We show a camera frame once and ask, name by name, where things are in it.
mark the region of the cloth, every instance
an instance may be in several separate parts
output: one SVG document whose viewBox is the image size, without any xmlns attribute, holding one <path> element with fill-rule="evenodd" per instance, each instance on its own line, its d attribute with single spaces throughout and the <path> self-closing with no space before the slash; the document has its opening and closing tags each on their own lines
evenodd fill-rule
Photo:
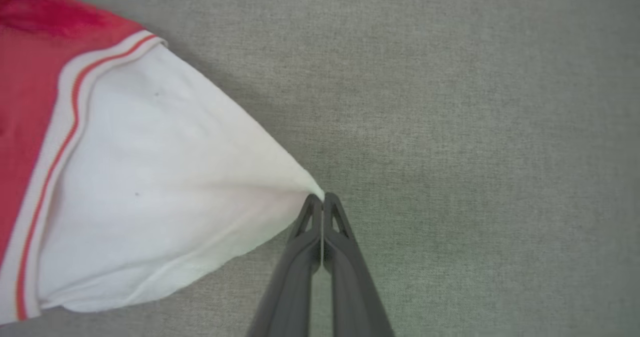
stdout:
<svg viewBox="0 0 640 337">
<path fill-rule="evenodd" d="M 322 195 L 162 39 L 75 0 L 42 1 L 0 0 L 0 323 L 162 298 Z"/>
</svg>

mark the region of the gray textured surface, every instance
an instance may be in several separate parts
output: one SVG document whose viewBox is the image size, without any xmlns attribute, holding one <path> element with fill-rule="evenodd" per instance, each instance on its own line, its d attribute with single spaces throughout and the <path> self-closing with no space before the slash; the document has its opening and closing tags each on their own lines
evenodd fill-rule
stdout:
<svg viewBox="0 0 640 337">
<path fill-rule="evenodd" d="M 640 335 L 640 0 L 86 0 L 342 197 L 397 335 Z M 3 337 L 242 336 L 284 235 L 162 301 Z M 330 336 L 330 280 L 311 332 Z"/>
</svg>

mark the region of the red fabric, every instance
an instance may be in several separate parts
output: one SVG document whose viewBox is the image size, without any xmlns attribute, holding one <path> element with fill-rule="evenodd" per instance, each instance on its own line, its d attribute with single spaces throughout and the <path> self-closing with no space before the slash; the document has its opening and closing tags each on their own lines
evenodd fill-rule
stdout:
<svg viewBox="0 0 640 337">
<path fill-rule="evenodd" d="M 141 29 L 78 0 L 0 0 L 0 256 L 38 160 L 62 68 Z M 18 318 L 25 316 L 18 311 Z"/>
</svg>

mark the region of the white fabric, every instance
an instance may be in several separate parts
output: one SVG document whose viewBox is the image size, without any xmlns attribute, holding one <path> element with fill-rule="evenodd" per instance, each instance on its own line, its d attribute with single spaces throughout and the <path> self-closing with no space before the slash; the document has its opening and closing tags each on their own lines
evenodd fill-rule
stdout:
<svg viewBox="0 0 640 337">
<path fill-rule="evenodd" d="M 39 260 L 43 308 L 163 298 L 297 216 L 313 178 L 166 47 L 96 82 L 54 192 Z"/>
</svg>

